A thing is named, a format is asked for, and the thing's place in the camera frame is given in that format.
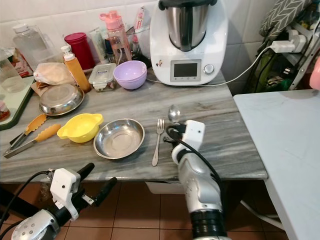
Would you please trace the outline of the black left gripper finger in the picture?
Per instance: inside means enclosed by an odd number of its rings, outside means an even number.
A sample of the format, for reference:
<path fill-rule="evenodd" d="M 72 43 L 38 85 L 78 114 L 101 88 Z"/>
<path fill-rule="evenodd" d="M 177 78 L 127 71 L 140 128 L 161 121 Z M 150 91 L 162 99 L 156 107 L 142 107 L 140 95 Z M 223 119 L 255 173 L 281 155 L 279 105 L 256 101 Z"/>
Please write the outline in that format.
<path fill-rule="evenodd" d="M 94 197 L 94 206 L 99 207 L 117 183 L 118 180 L 116 177 L 110 178 L 105 185 L 100 188 L 100 192 Z"/>
<path fill-rule="evenodd" d="M 89 174 L 93 171 L 95 165 L 94 163 L 87 163 L 86 166 L 82 167 L 82 169 L 77 171 L 78 174 L 78 178 L 77 181 L 78 182 L 82 182 L 83 180 L 85 180 L 87 178 L 87 176 L 89 176 Z"/>

